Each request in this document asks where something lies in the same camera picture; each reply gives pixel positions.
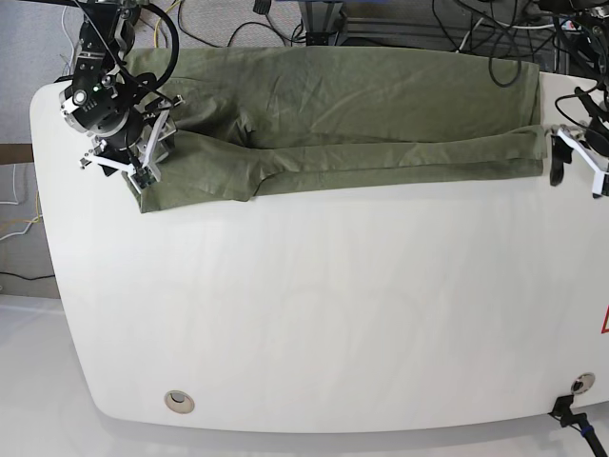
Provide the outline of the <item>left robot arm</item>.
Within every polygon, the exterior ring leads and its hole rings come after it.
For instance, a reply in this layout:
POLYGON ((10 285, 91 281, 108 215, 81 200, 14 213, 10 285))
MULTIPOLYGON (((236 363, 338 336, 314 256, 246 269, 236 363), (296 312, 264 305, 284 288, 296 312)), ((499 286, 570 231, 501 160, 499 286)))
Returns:
POLYGON ((551 130, 550 185, 562 183, 564 167, 577 154, 593 171, 592 196, 608 195, 608 3, 606 1, 539 1, 553 20, 556 38, 576 67, 595 82, 576 87, 554 101, 569 122, 551 130))

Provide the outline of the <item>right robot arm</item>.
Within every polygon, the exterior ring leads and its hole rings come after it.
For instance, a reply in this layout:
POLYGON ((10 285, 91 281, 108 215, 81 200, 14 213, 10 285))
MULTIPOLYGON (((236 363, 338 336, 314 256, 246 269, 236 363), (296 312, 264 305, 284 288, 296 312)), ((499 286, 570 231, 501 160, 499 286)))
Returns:
POLYGON ((170 113, 184 102, 180 95, 161 92, 178 63, 178 30, 164 10, 148 1, 73 5, 84 21, 70 84, 60 94, 60 111, 71 128, 91 139, 80 166, 95 164, 105 175, 120 171, 136 189, 145 189, 161 179, 158 165, 167 158, 177 130, 170 113), (127 68, 134 26, 144 10, 170 34, 169 61, 161 75, 134 75, 127 68))

